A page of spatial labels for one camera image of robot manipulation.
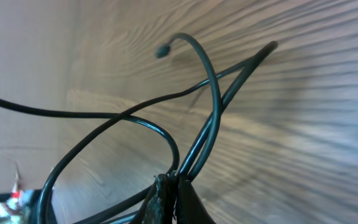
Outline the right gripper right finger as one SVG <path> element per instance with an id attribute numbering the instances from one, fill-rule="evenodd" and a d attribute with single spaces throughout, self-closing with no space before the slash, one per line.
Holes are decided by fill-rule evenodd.
<path id="1" fill-rule="evenodd" d="M 191 181 L 179 176 L 175 215 L 178 224 L 215 224 Z"/>

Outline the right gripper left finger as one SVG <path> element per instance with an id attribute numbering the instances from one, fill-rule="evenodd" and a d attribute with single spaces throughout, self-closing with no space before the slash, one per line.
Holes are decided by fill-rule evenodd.
<path id="1" fill-rule="evenodd" d="M 151 186 L 139 212 L 140 224 L 171 224 L 177 199 L 175 174 L 159 174 Z"/>

